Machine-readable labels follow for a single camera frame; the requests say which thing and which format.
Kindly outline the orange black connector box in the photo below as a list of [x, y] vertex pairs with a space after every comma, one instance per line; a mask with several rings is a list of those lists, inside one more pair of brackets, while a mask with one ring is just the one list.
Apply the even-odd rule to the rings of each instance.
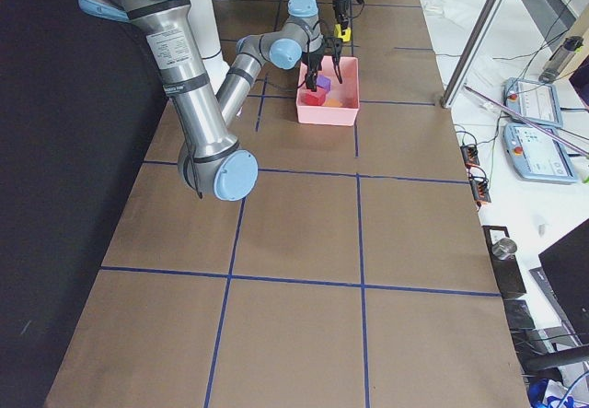
[[467, 168], [479, 166], [479, 151], [476, 145], [462, 145], [460, 151]]

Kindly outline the purple foam block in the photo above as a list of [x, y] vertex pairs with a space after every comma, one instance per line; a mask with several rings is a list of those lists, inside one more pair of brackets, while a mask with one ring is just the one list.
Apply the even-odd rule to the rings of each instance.
[[316, 79], [316, 87], [320, 87], [323, 90], [330, 92], [331, 80], [328, 77], [326, 77], [322, 74], [319, 74]]

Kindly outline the teach pendant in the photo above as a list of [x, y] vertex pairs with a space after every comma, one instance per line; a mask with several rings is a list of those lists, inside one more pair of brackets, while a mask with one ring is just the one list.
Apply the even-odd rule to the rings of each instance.
[[537, 128], [508, 123], [502, 139], [507, 157], [522, 180], [558, 184], [579, 180], [564, 145]]
[[553, 84], [508, 78], [503, 84], [504, 105], [529, 121], [556, 128], [563, 126], [557, 89]]

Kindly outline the pink foam block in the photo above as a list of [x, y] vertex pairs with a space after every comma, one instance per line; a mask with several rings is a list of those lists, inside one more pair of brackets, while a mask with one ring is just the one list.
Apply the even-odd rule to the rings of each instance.
[[301, 92], [300, 101], [308, 106], [322, 106], [326, 97], [327, 93], [324, 90], [304, 90]]

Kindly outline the yellow foam block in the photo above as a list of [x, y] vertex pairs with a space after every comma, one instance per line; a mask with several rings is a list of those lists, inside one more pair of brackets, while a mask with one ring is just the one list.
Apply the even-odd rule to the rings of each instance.
[[334, 27], [334, 36], [344, 43], [348, 43], [352, 38], [352, 29], [350, 27], [344, 28], [342, 24], [336, 24]]

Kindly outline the lower teach pendant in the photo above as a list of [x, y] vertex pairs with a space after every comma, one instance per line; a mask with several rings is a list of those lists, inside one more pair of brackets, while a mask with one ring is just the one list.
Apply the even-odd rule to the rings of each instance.
[[502, 139], [507, 157], [522, 180], [558, 184], [579, 180], [564, 145], [537, 128], [508, 123]]

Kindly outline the clear water bottle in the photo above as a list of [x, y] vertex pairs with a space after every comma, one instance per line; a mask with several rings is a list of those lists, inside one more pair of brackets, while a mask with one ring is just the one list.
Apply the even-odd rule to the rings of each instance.
[[555, 81], [582, 47], [582, 36], [567, 37], [543, 66], [538, 81], [541, 83], [552, 83]]

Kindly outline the pink plastic bin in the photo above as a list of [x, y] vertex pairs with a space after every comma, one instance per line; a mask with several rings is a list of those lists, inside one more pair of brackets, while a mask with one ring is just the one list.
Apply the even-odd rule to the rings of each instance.
[[300, 123], [352, 126], [360, 109], [358, 59], [350, 56], [340, 58], [342, 83], [336, 76], [332, 59], [322, 60], [318, 72], [316, 92], [306, 88], [306, 66], [301, 65], [299, 83], [303, 84], [296, 93], [297, 118]]

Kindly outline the orange foam block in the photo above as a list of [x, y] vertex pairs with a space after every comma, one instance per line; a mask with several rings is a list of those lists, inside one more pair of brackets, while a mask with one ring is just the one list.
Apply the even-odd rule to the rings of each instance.
[[327, 99], [323, 104], [323, 107], [341, 108], [342, 103], [336, 99]]

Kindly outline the upper teach pendant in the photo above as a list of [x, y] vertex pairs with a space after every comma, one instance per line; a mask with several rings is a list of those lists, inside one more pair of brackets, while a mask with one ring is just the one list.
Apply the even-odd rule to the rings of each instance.
[[557, 89], [553, 84], [508, 78], [503, 84], [504, 105], [529, 121], [556, 128], [563, 126]]

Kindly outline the black monitor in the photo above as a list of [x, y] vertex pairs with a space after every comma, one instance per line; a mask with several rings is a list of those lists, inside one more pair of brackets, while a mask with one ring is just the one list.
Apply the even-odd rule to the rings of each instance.
[[540, 264], [576, 332], [588, 332], [588, 222], [539, 254]]

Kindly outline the aluminium frame post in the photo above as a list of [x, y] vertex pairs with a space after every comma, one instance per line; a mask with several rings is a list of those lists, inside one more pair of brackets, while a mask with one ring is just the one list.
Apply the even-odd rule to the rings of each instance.
[[450, 109], [459, 91], [466, 85], [468, 74], [503, 2], [504, 0], [486, 0], [445, 92], [440, 99], [443, 108]]

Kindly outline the metal cylinder weight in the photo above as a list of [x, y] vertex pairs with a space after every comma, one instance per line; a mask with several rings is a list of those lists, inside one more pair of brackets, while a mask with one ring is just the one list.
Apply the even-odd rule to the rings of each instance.
[[517, 252], [517, 244], [510, 238], [501, 238], [491, 245], [491, 254], [499, 261], [511, 259]]

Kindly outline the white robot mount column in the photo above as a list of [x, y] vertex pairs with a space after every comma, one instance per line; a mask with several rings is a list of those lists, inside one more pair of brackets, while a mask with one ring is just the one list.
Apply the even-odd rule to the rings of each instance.
[[189, 23], [206, 71], [217, 90], [229, 65], [223, 57], [212, 0], [191, 0]]

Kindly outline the reacher grabber stick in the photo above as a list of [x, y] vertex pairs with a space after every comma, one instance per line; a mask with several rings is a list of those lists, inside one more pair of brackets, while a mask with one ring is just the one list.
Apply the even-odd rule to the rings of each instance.
[[494, 99], [487, 97], [486, 95], [478, 92], [477, 90], [475, 90], [472, 87], [464, 85], [462, 88], [464, 90], [466, 90], [467, 92], [469, 92], [470, 94], [475, 95], [479, 99], [489, 102], [490, 104], [492, 104], [493, 106], [498, 108], [500, 111], [505, 112], [505, 113], [509, 114], [510, 116], [512, 116], [513, 118], [515, 118], [517, 121], [522, 122], [530, 127], [533, 127], [535, 129], [539, 130], [542, 134], [545, 134], [553, 141], [561, 143], [562, 145], [564, 145], [564, 146], [568, 147], [569, 149], [575, 151], [576, 153], [580, 154], [582, 157], [585, 157], [588, 159], [588, 151], [582, 149], [581, 147], [575, 145], [574, 143], [571, 143], [570, 141], [565, 140], [564, 138], [558, 136], [557, 134], [550, 132], [545, 127], [543, 127], [542, 124], [537, 124], [537, 123], [530, 121], [529, 119], [527, 119], [526, 117], [517, 113], [516, 111], [510, 109], [507, 106], [502, 105], [500, 102], [497, 102]]

